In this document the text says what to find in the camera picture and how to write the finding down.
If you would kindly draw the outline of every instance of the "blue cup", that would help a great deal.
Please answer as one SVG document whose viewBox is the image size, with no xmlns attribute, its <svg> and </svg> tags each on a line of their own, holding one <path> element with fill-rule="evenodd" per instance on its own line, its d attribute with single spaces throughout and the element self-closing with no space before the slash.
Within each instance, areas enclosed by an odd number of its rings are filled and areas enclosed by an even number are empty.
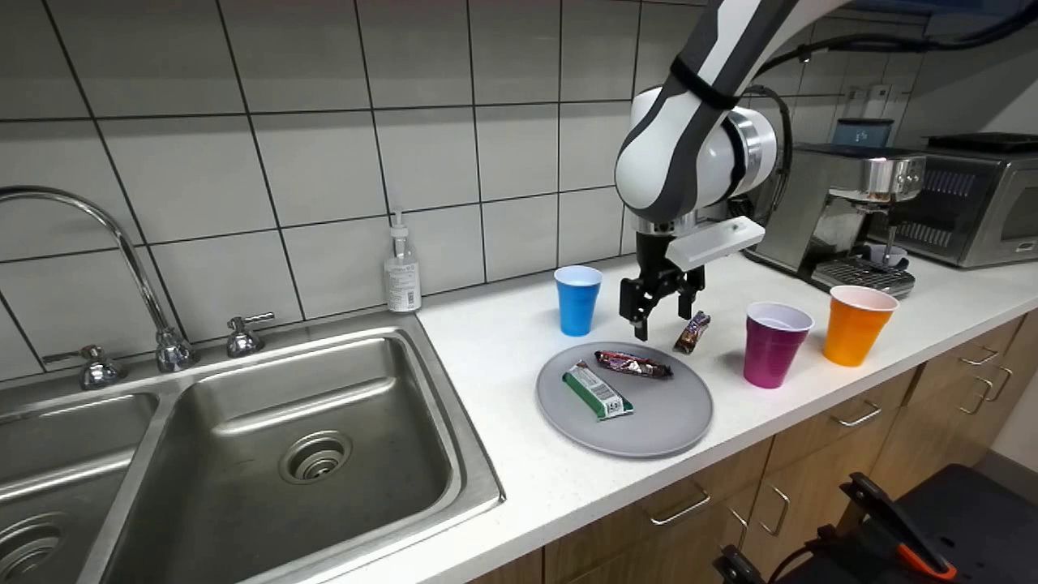
<svg viewBox="0 0 1038 584">
<path fill-rule="evenodd" d="M 600 284 L 602 284 L 602 272 L 595 266 L 555 270 L 562 335 L 569 335 L 569 337 L 590 335 L 595 301 L 598 301 Z"/>
</svg>

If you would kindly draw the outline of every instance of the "soap dispenser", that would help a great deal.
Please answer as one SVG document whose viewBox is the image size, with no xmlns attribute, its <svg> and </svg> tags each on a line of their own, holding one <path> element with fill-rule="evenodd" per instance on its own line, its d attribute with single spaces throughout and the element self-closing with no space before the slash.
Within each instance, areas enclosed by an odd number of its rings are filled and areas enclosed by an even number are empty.
<svg viewBox="0 0 1038 584">
<path fill-rule="evenodd" d="M 385 312 L 423 310 L 423 270 L 403 210 L 388 222 L 388 257 L 383 263 Z"/>
</svg>

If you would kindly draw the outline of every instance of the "espresso machine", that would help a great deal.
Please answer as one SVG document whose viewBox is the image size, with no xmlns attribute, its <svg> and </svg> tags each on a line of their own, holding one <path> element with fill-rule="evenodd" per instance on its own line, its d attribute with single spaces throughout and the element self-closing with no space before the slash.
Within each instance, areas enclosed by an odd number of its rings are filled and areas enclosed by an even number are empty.
<svg viewBox="0 0 1038 584">
<path fill-rule="evenodd" d="M 822 290 L 910 294 L 907 254 L 894 248 L 894 209 L 926 182 L 926 156 L 860 148 L 799 148 L 775 202 L 755 202 L 766 237 L 746 257 Z"/>
</svg>

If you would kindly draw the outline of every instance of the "kitchen counter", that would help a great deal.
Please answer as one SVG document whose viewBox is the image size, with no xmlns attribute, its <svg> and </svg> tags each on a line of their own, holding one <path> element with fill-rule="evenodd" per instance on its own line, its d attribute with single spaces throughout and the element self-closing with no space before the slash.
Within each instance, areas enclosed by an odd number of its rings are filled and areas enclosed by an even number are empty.
<svg viewBox="0 0 1038 584">
<path fill-rule="evenodd" d="M 376 565 L 319 580 L 470 580 L 1038 310 L 1038 263 L 957 272 L 916 259 L 910 295 L 893 315 L 869 359 L 849 371 L 822 358 L 827 328 L 822 290 L 742 257 L 718 259 L 706 266 L 706 294 L 693 307 L 713 318 L 696 352 L 692 358 L 673 352 L 681 331 L 675 298 L 653 312 L 649 328 L 653 348 L 675 354 L 709 387 L 713 425 L 706 440 L 675 457 L 617 461 L 584 453 L 545 425 L 535 406 L 535 377 L 566 348 L 634 340 L 628 326 L 617 315 L 620 279 L 634 272 L 634 263 L 602 270 L 598 323 L 580 340 L 558 335 L 553 275 L 428 301 L 417 318 L 494 457 L 507 499 Z M 740 377 L 742 315 L 751 301 L 787 301 L 814 323 L 781 389 L 755 389 Z"/>
</svg>

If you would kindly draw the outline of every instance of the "orange cup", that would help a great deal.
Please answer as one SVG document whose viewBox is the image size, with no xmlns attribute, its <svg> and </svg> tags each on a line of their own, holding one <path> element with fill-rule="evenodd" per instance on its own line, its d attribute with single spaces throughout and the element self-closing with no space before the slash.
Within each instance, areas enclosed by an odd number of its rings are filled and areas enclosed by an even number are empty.
<svg viewBox="0 0 1038 584">
<path fill-rule="evenodd" d="M 822 354 L 841 368 L 860 368 L 894 307 L 899 298 L 879 290 L 834 287 L 830 328 L 824 335 Z"/>
</svg>

